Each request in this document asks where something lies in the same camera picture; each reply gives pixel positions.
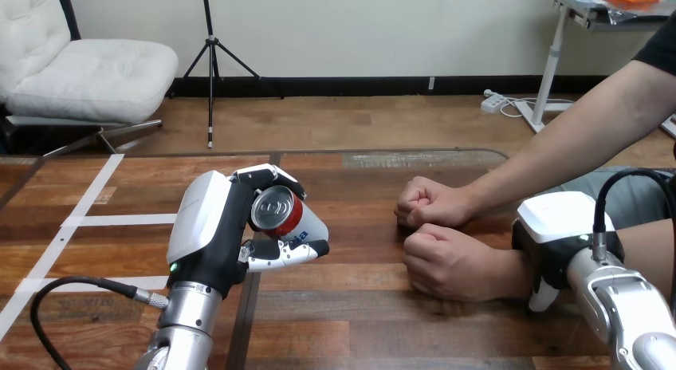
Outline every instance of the forearm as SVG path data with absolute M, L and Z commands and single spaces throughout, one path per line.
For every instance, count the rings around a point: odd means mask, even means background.
M 670 219 L 618 230 L 624 263 L 657 286 L 665 299 L 671 295 L 674 266 L 674 227 Z
M 523 199 L 606 163 L 657 128 L 675 109 L 676 78 L 632 61 L 522 150 L 466 187 L 474 212 Z

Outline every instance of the human hand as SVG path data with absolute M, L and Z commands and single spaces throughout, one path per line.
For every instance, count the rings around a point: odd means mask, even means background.
M 455 301 L 525 298 L 532 269 L 523 252 L 498 250 L 475 238 L 425 224 L 403 244 L 411 285 L 433 297 Z
M 425 223 L 458 226 L 474 215 L 469 193 L 424 177 L 408 182 L 395 207 L 402 226 L 420 227 Z

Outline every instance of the can label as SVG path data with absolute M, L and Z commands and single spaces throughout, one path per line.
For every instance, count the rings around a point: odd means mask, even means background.
M 297 202 L 302 209 L 298 224 L 287 234 L 280 234 L 283 242 L 302 243 L 307 241 L 328 241 L 328 228 L 319 218 L 300 200 Z

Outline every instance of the wooden table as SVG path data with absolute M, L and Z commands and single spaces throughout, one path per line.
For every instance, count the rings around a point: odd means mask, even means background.
M 457 186 L 504 161 L 481 151 L 40 162 L 0 209 L 0 368 L 56 368 L 28 318 L 30 297 L 45 278 L 131 278 L 162 289 L 172 216 L 187 185 L 204 171 L 268 161 L 304 184 L 308 205 L 329 228 L 331 253 L 250 274 L 234 287 L 218 316 L 211 369 L 608 368 L 605 348 L 574 305 L 561 302 L 531 318 L 518 302 L 463 304 L 410 288 L 401 264 L 410 232 L 395 225 L 397 195 L 415 175 Z M 5 169 L 0 161 L 0 176 Z M 512 207 L 462 230 L 508 249 L 513 217 Z M 132 368 L 158 315 L 82 287 L 51 294 L 41 307 L 45 330 L 77 370 Z

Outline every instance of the white armchair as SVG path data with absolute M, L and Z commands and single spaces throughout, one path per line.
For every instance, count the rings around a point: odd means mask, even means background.
M 148 41 L 71 41 L 59 0 L 0 0 L 0 105 L 15 125 L 99 125 L 50 154 L 161 126 L 157 110 L 178 67 L 176 53 Z

